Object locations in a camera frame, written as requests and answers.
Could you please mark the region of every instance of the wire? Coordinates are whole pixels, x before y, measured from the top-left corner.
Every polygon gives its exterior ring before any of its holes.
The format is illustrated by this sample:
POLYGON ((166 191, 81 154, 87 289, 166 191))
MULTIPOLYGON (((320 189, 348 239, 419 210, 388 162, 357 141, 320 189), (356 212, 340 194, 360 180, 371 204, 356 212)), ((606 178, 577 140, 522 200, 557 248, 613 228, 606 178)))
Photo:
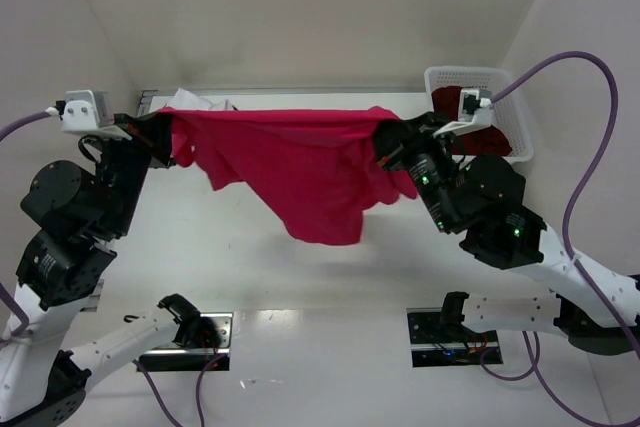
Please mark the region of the wire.
POLYGON ((462 139, 460 137, 458 137, 454 133, 452 133, 451 135, 453 136, 453 143, 456 144, 460 149, 460 152, 462 152, 462 158, 458 161, 458 167, 460 167, 467 159, 467 149, 465 149, 464 142, 462 142, 462 139))
MULTIPOLYGON (((593 160, 589 164, 589 167, 587 168, 587 171, 584 173, 584 175, 582 176, 582 178, 578 182, 577 187, 575 188, 575 190, 571 194, 571 197, 569 198, 569 202, 567 203, 567 207, 565 208, 564 215, 563 215, 563 218, 562 218, 562 240, 563 240, 563 243, 564 243, 564 247, 565 247, 565 249, 567 251, 567 255, 569 256, 569 258, 575 258, 575 250, 573 249, 573 246, 571 245, 571 239, 569 237, 569 226, 570 226, 570 223, 571 223, 571 215, 572 215, 573 209, 574 209, 574 207, 575 207, 575 205, 576 205, 576 203, 578 201, 578 198, 580 197, 580 194, 582 194, 582 191, 584 190, 585 186, 589 182, 589 179, 591 179, 591 176, 593 175, 594 171, 596 170, 596 167, 598 166, 598 164, 602 160, 602 157, 603 157, 603 155, 604 155, 604 153, 605 153, 605 151, 607 149, 607 146, 609 145, 609 141, 611 140, 611 137, 613 135, 613 128, 615 126, 616 117, 618 115, 618 87, 616 85, 616 81, 615 81, 615 78, 613 76, 613 73, 611 72, 611 69, 609 69, 607 64, 605 64, 604 61, 602 61, 602 59, 596 57, 593 54, 590 54, 590 53, 587 53, 587 52, 581 52, 581 51, 563 52, 563 53, 560 53, 560 54, 553 55, 553 56, 549 57, 548 59, 543 60, 539 64, 535 65, 533 68, 531 68, 528 72, 526 72, 524 75, 522 75, 518 80, 516 80, 513 84, 511 84, 505 90, 503 90, 502 92, 499 92, 498 94, 494 95, 491 98, 491 103, 496 104, 496 103, 500 102, 507 95, 511 94, 514 90, 516 90, 518 87, 520 87, 522 84, 524 84, 527 80, 529 80, 531 77, 533 77, 535 74, 540 72, 545 67, 547 67, 547 66, 549 66, 549 65, 551 65, 551 64, 553 64, 555 62, 558 62, 559 60, 570 59, 570 58, 584 59, 584 60, 587 60, 587 61, 591 62, 592 64, 596 65, 602 71, 602 73, 604 74, 605 78, 607 79, 607 84, 609 86, 609 93, 610 93, 610 96, 611 96, 609 119, 607 120, 607 125, 606 125, 606 128, 605 128, 605 132, 604 132, 604 135, 602 137, 602 140, 600 142, 600 146, 598 147, 598 150, 596 151, 596 154, 593 157, 593 160)), ((580 272, 580 275, 582 275, 582 277, 584 278, 585 282, 596 293, 598 298, 606 306, 607 310, 609 310, 609 312, 611 313, 613 318, 616 320, 616 322, 618 322, 618 324, 620 325, 620 328, 622 329, 622 332, 624 333, 625 337, 627 338, 627 340, 631 344, 631 347, 633 348, 633 351, 635 352, 635 354, 638 357, 638 359, 640 359, 640 344, 638 343, 638 340, 635 338, 635 336, 631 332, 631 329, 629 329, 629 326, 627 326, 627 323, 625 322, 625 320, 622 318, 620 313, 616 310, 614 305, 609 301, 609 299, 604 294, 604 292, 602 292, 602 290, 600 289, 598 284, 593 280, 591 275, 589 275, 589 272, 584 268, 584 266, 582 265, 582 262, 580 262, 580 260, 577 259, 575 261, 574 265, 576 266, 576 269, 578 270, 578 272, 580 272)), ((625 422, 625 423, 622 423, 622 424, 615 424, 613 426, 611 426, 610 424, 601 424, 599 422, 594 422, 594 421, 592 421, 590 419, 587 419, 586 417, 583 417, 582 415, 578 414, 577 412, 575 412, 571 408, 569 408, 566 404, 564 404, 555 395, 555 393, 551 390, 549 385, 546 383, 546 381, 542 377, 542 374, 538 370, 537 362, 534 362, 535 359, 534 359, 533 354, 531 352, 531 345, 530 345, 530 342, 529 342, 529 338, 526 335, 526 333, 523 333, 523 334, 524 334, 524 337, 525 337, 525 344, 527 345, 527 352, 529 353, 529 358, 532 361, 532 366, 531 367, 533 369, 533 372, 535 372, 536 377, 538 378, 538 380, 540 382, 540 385, 542 385, 542 387, 547 392, 547 394, 549 394, 549 396, 553 399, 553 401, 562 410, 564 410, 571 417, 579 420, 580 422, 583 422, 583 423, 585 423, 587 425, 591 425, 593 427, 636 427, 636 426, 640 425, 640 417, 637 417, 636 419, 634 419, 634 420, 632 420, 630 422, 625 422)))
POLYGON ((102 148, 100 152, 104 152, 105 142, 97 135, 85 135, 84 137, 80 137, 80 139, 78 140, 78 150, 85 159, 98 165, 100 163, 99 160, 87 149, 87 145, 91 145, 92 147, 96 148, 93 144, 100 144, 100 147, 102 148))
MULTIPOLYGON (((227 354, 216 355, 211 361, 209 361, 207 365, 204 366, 204 368, 200 371, 200 375, 198 375, 198 381, 196 382, 196 408, 198 409, 198 417, 200 418, 200 427, 205 427, 204 413, 202 410, 202 401, 200 399, 202 379, 204 378, 204 374, 207 371, 209 371, 215 365, 216 362, 224 358, 226 355, 227 354)), ((184 427, 180 422, 176 420, 176 418, 173 415, 171 415, 171 412, 169 412, 169 409, 167 408, 167 405, 164 403, 164 400, 162 400, 162 395, 160 395, 160 392, 158 391, 158 387, 156 387, 155 382, 151 378, 151 374, 149 374, 149 371, 137 360, 133 361, 133 365, 135 365, 138 368, 138 370, 142 373, 142 375, 144 375, 144 378, 147 379, 147 382, 149 383, 149 387, 151 387, 151 391, 153 392, 153 396, 156 398, 156 401, 158 402, 158 405, 160 406, 162 413, 165 415, 167 419, 169 419, 169 422, 171 422, 175 427, 184 427)))
MULTIPOLYGON (((48 119, 50 117, 55 116, 57 113, 58 111, 55 109, 53 110, 47 109, 46 111, 27 115, 22 119, 18 119, 15 122, 10 123, 6 127, 3 127, 2 129, 0 129, 0 142, 2 142, 4 139, 6 139, 9 135, 11 135, 13 132, 18 130, 19 128, 24 127, 25 125, 29 125, 38 120, 48 119)), ((29 327, 29 316, 25 313, 24 310, 22 310, 22 307, 18 305, 18 303, 14 300, 13 296, 9 293, 9 291, 1 282, 0 282, 0 300, 2 300, 4 305, 6 305, 11 311, 11 313, 15 315, 20 321, 20 325, 18 326, 18 328, 11 332, 11 337, 20 336, 20 334, 22 334, 25 330, 27 330, 27 327, 29 327)), ((0 339, 0 345, 4 344, 5 342, 7 342, 6 339, 0 339)))
MULTIPOLYGON (((523 332, 522 335, 525 337, 525 339, 528 340, 526 332, 523 332)), ((529 357, 530 360, 531 360, 531 367, 525 373, 520 374, 520 375, 515 375, 515 376, 508 376, 508 375, 498 374, 498 373, 492 371, 491 369, 489 369, 489 367, 487 367, 487 365, 485 363, 485 358, 491 352, 494 352, 495 350, 497 350, 498 349, 497 347, 489 347, 488 349, 485 349, 485 350, 482 351, 482 353, 480 354, 480 367, 482 367, 484 369, 484 371, 487 374, 489 374, 491 377, 495 377, 496 379, 504 380, 505 382, 517 382, 519 380, 526 379, 531 374, 533 374, 533 372, 535 371, 536 367, 538 366, 538 362, 540 361, 540 337, 538 337, 538 333, 537 332, 533 333, 533 339, 536 342, 536 355, 535 355, 535 357, 529 357)))
POLYGON ((200 375, 198 375, 198 380, 196 381, 196 409, 198 410, 198 417, 200 418, 200 427, 205 427, 204 412, 202 410, 202 401, 200 400, 201 399, 200 391, 202 390, 202 379, 204 379, 204 374, 210 369, 212 369, 213 367, 215 367, 216 363, 220 359, 224 358, 225 355, 227 354, 215 354, 213 356, 213 359, 211 359, 209 363, 204 366, 204 368, 200 371, 200 375))

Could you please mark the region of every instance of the white floor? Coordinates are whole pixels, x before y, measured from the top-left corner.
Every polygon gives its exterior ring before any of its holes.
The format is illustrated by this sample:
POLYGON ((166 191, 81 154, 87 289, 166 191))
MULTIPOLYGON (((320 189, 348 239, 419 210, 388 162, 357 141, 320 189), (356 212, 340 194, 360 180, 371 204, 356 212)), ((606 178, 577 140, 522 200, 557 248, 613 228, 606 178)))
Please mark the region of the white floor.
MULTIPOLYGON (((69 341, 89 340, 108 313, 83 314, 69 341)), ((503 373, 527 368, 522 338, 501 333, 503 373)), ((237 312, 229 372, 207 374, 212 427, 581 425, 554 406, 534 379, 510 384, 479 367, 411 367, 401 308, 237 312)), ((606 422, 587 356, 543 335, 541 368, 569 405, 606 422)), ((156 373, 169 409, 199 425, 196 373, 156 373)), ((141 374, 128 366, 100 384, 65 427, 169 426, 141 374)))

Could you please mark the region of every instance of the fabric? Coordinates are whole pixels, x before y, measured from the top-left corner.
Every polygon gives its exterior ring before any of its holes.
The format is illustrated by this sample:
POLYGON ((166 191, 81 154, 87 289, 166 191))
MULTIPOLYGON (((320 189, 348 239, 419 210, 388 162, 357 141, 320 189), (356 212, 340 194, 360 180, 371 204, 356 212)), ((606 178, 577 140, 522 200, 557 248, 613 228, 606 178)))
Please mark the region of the fabric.
MULTIPOLYGON (((450 120, 458 120, 458 103, 462 87, 440 87, 431 93, 433 110, 446 115, 450 120)), ((497 154, 506 157, 511 153, 511 145, 500 129, 495 126, 460 136, 467 155, 482 153, 497 154)), ((460 148, 454 143, 453 153, 462 155, 460 148)))
POLYGON ((371 135, 380 121, 397 118, 380 107, 160 112, 174 117, 179 165, 195 162, 214 190, 246 182, 296 239, 357 243, 364 210, 400 194, 417 196, 406 172, 385 172, 376 163, 371 135))

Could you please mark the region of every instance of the red cloth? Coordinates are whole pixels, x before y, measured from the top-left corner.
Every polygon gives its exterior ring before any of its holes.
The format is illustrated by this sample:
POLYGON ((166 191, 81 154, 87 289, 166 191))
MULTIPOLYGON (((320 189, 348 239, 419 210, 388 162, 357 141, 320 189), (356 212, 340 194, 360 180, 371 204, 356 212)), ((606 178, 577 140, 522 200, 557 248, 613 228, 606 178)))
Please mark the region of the red cloth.
POLYGON ((366 111, 178 111, 173 115, 173 155, 194 161, 214 190, 247 182, 306 242, 359 242, 362 211, 417 192, 406 172, 385 172, 375 161, 371 135, 380 107, 366 111))
MULTIPOLYGON (((440 87, 431 93, 433 100, 433 110, 436 113, 446 115, 450 120, 458 120, 458 103, 462 87, 449 86, 440 87)), ((460 136, 467 155, 478 155, 482 153, 497 154, 506 157, 511 153, 509 140, 500 129, 488 127, 486 129, 471 132, 460 136)), ((461 155, 460 148, 454 143, 453 153, 461 155)))

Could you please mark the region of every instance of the white basket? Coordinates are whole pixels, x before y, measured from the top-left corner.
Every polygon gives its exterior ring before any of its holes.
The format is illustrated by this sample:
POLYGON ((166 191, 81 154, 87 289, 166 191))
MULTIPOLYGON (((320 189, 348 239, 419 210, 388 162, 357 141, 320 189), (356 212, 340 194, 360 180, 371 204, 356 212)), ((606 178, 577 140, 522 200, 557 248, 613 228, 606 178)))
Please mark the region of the white basket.
MULTIPOLYGON (((488 67, 429 67, 424 73, 430 110, 433 110, 431 93, 440 87, 480 87, 489 90, 491 94, 497 94, 512 82, 513 78, 506 70, 488 67)), ((512 152, 505 157, 510 164, 526 162, 533 157, 533 144, 524 118, 524 105, 522 94, 516 90, 495 104, 493 110, 493 125, 502 131, 511 145, 512 152)), ((473 156, 467 156, 467 160, 472 159, 473 156)))

